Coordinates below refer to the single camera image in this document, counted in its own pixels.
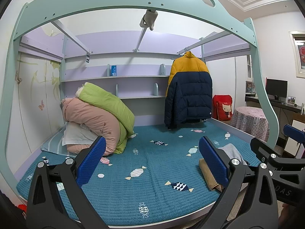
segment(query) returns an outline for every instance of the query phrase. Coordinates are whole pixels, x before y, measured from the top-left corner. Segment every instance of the jacket collar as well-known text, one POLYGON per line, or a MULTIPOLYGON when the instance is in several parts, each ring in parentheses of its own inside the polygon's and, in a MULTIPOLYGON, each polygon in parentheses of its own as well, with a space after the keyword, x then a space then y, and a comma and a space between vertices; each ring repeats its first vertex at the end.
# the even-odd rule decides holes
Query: jacket collar
POLYGON ((189 58, 189 59, 195 58, 195 55, 194 55, 191 51, 188 51, 188 52, 184 53, 183 56, 184 56, 184 57, 187 57, 187 58, 189 58))

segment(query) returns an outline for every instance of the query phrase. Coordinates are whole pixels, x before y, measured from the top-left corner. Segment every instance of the cartoon cat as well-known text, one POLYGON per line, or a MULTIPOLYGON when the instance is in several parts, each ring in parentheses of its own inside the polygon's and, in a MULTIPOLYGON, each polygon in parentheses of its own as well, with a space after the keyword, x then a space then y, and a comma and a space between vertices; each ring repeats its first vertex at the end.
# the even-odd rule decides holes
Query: cartoon cat
POLYGON ((232 112, 231 105, 222 104, 222 109, 225 111, 225 114, 228 118, 231 118, 230 113, 232 112))

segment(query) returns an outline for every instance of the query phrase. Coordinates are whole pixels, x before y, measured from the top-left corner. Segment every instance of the blue bedspread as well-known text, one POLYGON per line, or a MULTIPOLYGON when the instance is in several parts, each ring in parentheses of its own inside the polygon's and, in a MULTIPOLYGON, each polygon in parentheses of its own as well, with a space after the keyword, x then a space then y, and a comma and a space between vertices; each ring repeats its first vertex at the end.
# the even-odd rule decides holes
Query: blue bedspread
MULTIPOLYGON (((204 135, 216 147, 232 143, 251 165, 259 163, 248 143, 233 135, 226 139, 227 132, 209 122, 176 130, 167 130, 164 125, 135 127, 134 130, 138 135, 128 140, 124 153, 108 156, 109 163, 107 159, 105 163, 100 162, 89 183, 82 187, 96 211, 111 226, 174 219, 216 201, 219 192, 209 191, 198 166, 202 158, 199 149, 195 153, 194 149, 189 152, 198 146, 204 135), (174 183, 180 183, 178 187, 181 189, 174 189, 177 186, 174 183)), ((42 157, 48 159, 49 164, 62 163, 66 158, 42 152, 17 185, 25 199, 31 175, 37 163, 44 159, 42 157)), ((60 195, 69 216, 77 220, 65 190, 61 190, 60 195)))

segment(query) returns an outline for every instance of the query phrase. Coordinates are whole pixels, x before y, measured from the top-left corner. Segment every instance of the red backpack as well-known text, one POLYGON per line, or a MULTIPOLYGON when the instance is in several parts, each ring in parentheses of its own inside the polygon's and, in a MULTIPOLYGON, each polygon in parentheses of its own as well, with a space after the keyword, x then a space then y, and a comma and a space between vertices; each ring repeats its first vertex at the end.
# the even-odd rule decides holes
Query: red backpack
POLYGON ((212 118, 219 121, 229 121, 232 118, 232 97, 230 95, 214 95, 212 118))

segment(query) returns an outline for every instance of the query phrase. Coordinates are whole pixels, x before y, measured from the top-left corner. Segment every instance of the round table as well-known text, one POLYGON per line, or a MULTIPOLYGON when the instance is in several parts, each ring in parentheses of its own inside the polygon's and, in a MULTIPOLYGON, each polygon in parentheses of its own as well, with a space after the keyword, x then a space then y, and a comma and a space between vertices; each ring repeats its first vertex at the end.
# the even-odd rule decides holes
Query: round table
POLYGON ((230 125, 249 133, 258 139, 267 141, 269 137, 268 121, 261 108, 238 107, 234 110, 230 125))

